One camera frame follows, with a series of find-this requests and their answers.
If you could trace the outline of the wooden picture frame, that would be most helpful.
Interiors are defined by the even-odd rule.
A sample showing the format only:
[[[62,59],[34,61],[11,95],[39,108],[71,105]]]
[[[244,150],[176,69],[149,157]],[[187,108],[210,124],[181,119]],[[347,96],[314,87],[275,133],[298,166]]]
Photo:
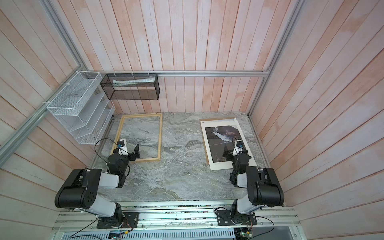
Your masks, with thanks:
[[[137,163],[159,162],[162,149],[163,114],[122,115],[114,142],[125,140],[126,151],[139,144],[141,157]]]

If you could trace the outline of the waterfall photo print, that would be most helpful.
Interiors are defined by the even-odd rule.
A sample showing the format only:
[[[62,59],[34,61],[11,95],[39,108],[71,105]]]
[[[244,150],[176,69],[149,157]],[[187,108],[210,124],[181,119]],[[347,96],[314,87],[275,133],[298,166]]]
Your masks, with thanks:
[[[240,132],[240,133],[236,133],[236,137],[232,138],[232,146],[233,146],[233,149],[231,150],[232,146],[231,146],[230,144],[226,144],[224,150],[234,151],[234,143],[235,143],[235,140],[242,140],[242,141],[244,142],[244,148],[248,151],[248,154],[249,154],[249,156],[251,157],[251,159],[250,159],[250,161],[249,161],[249,165],[250,165],[250,166],[256,166],[256,165],[257,165],[257,164],[256,164],[256,161],[255,161],[254,156],[253,156],[253,154],[252,154],[252,152],[251,152],[251,150],[250,150],[250,147],[249,147],[249,145],[248,145],[248,143],[247,143],[247,140],[246,140],[246,138],[245,138],[245,136],[244,136],[244,133],[243,133],[241,127],[240,127],[239,122],[238,122],[238,129],[239,129],[239,132]]]

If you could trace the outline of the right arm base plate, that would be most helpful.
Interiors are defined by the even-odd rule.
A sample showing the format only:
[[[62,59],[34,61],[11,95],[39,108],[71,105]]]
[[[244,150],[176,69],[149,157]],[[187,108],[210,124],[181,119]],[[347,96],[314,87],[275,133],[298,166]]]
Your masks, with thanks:
[[[219,226],[256,226],[258,224],[255,215],[235,214],[232,213],[231,210],[227,210],[224,208],[214,210],[214,213],[217,216],[217,222]]]

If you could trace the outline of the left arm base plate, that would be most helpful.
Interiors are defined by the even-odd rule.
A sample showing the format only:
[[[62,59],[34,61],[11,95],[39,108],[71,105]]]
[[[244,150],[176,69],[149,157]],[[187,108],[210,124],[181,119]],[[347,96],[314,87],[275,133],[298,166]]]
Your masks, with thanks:
[[[100,218],[97,229],[135,229],[139,221],[139,212],[122,212],[110,218]]]

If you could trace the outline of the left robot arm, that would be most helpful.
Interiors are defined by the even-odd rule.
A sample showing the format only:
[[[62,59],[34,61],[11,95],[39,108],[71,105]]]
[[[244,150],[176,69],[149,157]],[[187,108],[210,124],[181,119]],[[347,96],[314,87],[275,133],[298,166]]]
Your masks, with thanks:
[[[98,229],[130,228],[138,225],[139,213],[124,213],[119,203],[98,194],[99,189],[118,189],[124,186],[130,174],[129,162],[140,158],[140,145],[129,153],[125,140],[107,160],[107,171],[101,169],[75,169],[56,194],[55,206],[67,210],[80,210],[99,217]]]

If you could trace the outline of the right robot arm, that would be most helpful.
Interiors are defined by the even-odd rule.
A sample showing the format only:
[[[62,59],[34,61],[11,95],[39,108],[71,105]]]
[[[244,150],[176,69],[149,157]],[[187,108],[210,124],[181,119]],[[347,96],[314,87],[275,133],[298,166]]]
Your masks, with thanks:
[[[241,153],[224,150],[223,157],[232,162],[231,184],[246,189],[247,194],[235,200],[229,210],[217,210],[218,218],[223,221],[221,226],[252,224],[256,221],[256,210],[283,205],[284,193],[274,169],[249,166],[251,157],[246,150]]]

